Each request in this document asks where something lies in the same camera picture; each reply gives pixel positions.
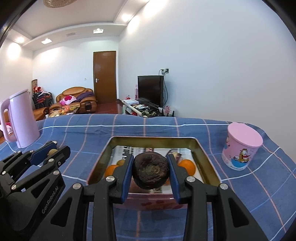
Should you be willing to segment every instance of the door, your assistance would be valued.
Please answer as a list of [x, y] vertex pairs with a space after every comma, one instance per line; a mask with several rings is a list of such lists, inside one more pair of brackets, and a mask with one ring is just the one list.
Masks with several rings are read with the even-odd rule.
[[116, 51], [94, 52], [94, 92], [99, 104], [116, 102]]

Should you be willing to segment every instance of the power outlet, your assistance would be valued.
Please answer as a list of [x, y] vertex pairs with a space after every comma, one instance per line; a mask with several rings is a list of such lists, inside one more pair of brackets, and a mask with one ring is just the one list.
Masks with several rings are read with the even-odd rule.
[[168, 74], [168, 69], [163, 69], [163, 70], [161, 71], [161, 73], [162, 73], [162, 74], [164, 74], [164, 73]]

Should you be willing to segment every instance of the television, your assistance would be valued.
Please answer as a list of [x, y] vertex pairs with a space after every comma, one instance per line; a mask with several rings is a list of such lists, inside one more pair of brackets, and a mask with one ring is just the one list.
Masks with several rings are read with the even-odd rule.
[[139, 101], [150, 102], [159, 107], [163, 106], [163, 76], [138, 76]]

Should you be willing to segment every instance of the pink cup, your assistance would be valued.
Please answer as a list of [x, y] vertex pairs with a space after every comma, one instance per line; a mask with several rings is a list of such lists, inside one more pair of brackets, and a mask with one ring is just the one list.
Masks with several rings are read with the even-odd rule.
[[257, 131], [243, 123], [233, 122], [228, 126], [222, 159], [231, 169], [244, 170], [262, 144], [263, 139]]

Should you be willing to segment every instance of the blue plaid tablecloth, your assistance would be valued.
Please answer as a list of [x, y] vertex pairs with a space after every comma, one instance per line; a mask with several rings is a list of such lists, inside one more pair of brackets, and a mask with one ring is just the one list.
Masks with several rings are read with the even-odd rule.
[[[41, 135], [22, 152], [36, 150], [47, 141], [71, 148], [70, 158], [60, 167], [66, 189], [84, 183], [112, 136], [194, 137], [209, 155], [223, 182], [227, 183], [255, 217], [270, 241], [278, 241], [296, 213], [295, 163], [260, 128], [250, 125], [263, 137], [263, 146], [243, 171], [228, 168], [221, 152], [230, 122], [193, 118], [141, 118], [130, 115], [88, 114], [48, 118], [38, 121]], [[16, 143], [0, 145], [0, 159], [18, 151]], [[24, 175], [39, 167], [31, 167]], [[115, 209], [118, 241], [183, 240], [186, 209], [134, 211]], [[92, 205], [87, 241], [91, 240]], [[213, 239], [212, 216], [208, 205], [209, 240]]]

